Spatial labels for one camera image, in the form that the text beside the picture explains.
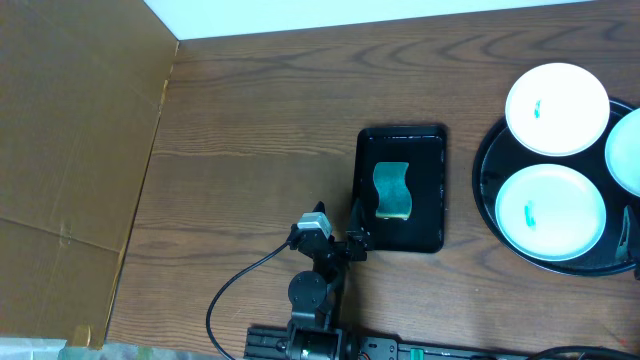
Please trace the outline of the green yellow sponge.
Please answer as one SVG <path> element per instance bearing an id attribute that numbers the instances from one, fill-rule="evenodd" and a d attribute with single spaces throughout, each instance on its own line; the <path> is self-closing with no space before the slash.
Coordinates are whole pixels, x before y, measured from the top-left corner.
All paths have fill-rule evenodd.
<path id="1" fill-rule="evenodd" d="M 413 206 L 406 185 L 407 162 L 379 162 L 373 171 L 373 182 L 378 194 L 376 217 L 408 220 Z"/>

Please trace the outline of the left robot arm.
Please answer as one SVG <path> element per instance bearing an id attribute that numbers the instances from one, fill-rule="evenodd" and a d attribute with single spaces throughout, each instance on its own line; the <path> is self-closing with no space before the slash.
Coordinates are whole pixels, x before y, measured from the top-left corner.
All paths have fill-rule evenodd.
<path id="1" fill-rule="evenodd" d="M 310 271 L 298 273 L 288 287 L 292 305 L 287 325 L 286 357 L 293 360 L 355 360 L 360 357 L 356 335 L 339 327 L 346 273 L 353 262 L 367 259 L 370 234 L 365 230 L 362 202 L 355 200 L 346 231 L 337 241 L 318 203 L 291 227 L 287 243 L 292 250 L 309 257 Z"/>

